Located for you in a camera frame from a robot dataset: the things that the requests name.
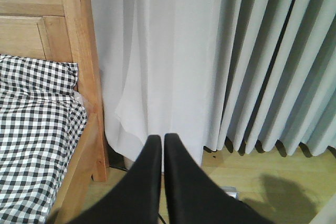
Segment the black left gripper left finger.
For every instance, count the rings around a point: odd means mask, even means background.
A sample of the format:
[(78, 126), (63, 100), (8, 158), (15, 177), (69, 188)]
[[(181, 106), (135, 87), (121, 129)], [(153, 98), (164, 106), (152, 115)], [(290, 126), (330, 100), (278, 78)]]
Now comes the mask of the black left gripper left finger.
[(161, 168), (161, 138), (150, 135), (124, 177), (70, 223), (158, 223)]

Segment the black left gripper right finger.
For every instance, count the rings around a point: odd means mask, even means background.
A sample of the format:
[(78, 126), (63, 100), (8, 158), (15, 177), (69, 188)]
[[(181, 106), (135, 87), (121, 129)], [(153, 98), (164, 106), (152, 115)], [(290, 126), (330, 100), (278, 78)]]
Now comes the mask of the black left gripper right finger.
[(170, 223), (271, 223), (216, 185), (176, 133), (164, 137), (164, 177)]

